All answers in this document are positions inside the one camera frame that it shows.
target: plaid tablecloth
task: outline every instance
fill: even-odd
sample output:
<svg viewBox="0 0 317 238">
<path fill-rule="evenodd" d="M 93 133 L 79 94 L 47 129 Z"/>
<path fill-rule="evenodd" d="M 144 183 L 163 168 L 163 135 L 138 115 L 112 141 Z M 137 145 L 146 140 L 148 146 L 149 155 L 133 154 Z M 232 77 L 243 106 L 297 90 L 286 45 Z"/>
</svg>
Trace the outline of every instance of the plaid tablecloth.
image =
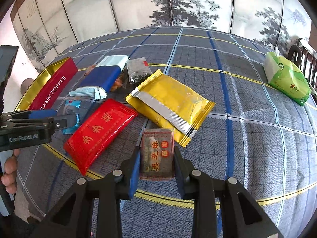
<svg viewBox="0 0 317 238">
<path fill-rule="evenodd" d="M 189 145 L 180 147 L 183 157 L 213 178 L 237 177 L 283 235 L 297 237 L 317 206 L 317 108 L 311 97 L 301 107 L 268 85 L 262 66 L 268 51 L 254 41 L 196 28 L 145 28 L 101 36 L 69 47 L 54 60 L 72 57 L 79 72 L 53 108 L 63 112 L 68 92 L 75 90 L 84 69 L 103 56 L 145 57 L 152 72 L 164 70 L 216 102 Z M 109 97 L 126 103 L 131 90 L 128 86 Z M 81 122 L 100 104 L 82 99 Z M 91 166 L 88 178 L 118 169 L 145 127 L 153 123 L 139 115 Z M 23 149 L 18 159 L 19 182 L 31 212 L 40 218 L 80 177 L 63 149 L 68 137 L 58 131 L 50 144 Z M 175 180 L 140 180 L 138 189 L 132 201 L 122 203 L 123 237 L 191 236 L 193 202 L 180 199 Z M 221 222 L 218 233 L 222 236 Z"/>
</svg>

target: blue wrapper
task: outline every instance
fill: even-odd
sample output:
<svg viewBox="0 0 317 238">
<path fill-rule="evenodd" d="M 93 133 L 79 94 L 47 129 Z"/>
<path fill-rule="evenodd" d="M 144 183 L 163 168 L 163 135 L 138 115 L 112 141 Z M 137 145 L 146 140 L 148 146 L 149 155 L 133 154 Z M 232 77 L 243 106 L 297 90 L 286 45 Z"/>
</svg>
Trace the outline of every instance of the blue wrapper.
<svg viewBox="0 0 317 238">
<path fill-rule="evenodd" d="M 63 129 L 63 134 L 73 134 L 79 128 L 78 109 L 80 107 L 80 102 L 81 101 L 79 100 L 66 100 L 65 107 L 64 107 L 64 114 L 71 113 L 71 112 L 75 113 L 77 118 L 77 123 L 73 127 Z"/>
</svg>

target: red plastic wrapper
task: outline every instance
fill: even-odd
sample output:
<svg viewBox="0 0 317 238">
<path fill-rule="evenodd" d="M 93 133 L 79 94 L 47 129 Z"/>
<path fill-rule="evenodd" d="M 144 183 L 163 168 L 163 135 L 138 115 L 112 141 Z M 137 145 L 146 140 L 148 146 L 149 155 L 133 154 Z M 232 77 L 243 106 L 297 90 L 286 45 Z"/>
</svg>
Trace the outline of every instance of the red plastic wrapper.
<svg viewBox="0 0 317 238">
<path fill-rule="evenodd" d="M 64 144 L 84 176 L 95 159 L 128 125 L 137 112 L 113 100 L 104 102 Z"/>
</svg>

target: finger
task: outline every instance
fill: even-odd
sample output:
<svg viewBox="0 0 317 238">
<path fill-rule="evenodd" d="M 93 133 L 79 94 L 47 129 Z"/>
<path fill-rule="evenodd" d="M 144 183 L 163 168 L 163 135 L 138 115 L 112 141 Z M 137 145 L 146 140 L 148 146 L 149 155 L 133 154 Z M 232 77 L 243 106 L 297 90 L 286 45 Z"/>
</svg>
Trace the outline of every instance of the finger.
<svg viewBox="0 0 317 238">
<path fill-rule="evenodd" d="M 11 185 L 9 185 L 9 186 L 6 186 L 5 189 L 6 189 L 6 191 L 7 191 L 8 193 L 10 193 L 10 194 L 16 193 L 16 190 L 17 190 L 17 184 L 16 184 L 16 182 L 13 183 L 13 184 L 11 184 Z"/>
<path fill-rule="evenodd" d="M 1 177 L 1 182 L 4 186 L 9 186 L 13 183 L 15 183 L 16 180 L 16 176 L 17 176 L 17 171 L 14 171 L 11 174 L 5 174 Z"/>
<path fill-rule="evenodd" d="M 17 159 L 16 156 L 9 157 L 4 163 L 4 172 L 6 174 L 11 174 L 17 169 Z"/>
<path fill-rule="evenodd" d="M 20 149 L 13 150 L 13 154 L 17 157 L 20 154 Z"/>
</svg>

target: clear plastic bag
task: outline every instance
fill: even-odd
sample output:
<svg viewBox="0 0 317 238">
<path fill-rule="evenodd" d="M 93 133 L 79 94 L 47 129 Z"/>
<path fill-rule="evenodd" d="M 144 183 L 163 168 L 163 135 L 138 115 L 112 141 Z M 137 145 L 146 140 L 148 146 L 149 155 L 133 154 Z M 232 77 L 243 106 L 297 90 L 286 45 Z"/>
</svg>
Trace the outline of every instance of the clear plastic bag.
<svg viewBox="0 0 317 238">
<path fill-rule="evenodd" d="M 138 85 L 151 76 L 152 71 L 144 57 L 126 62 L 130 84 Z"/>
</svg>

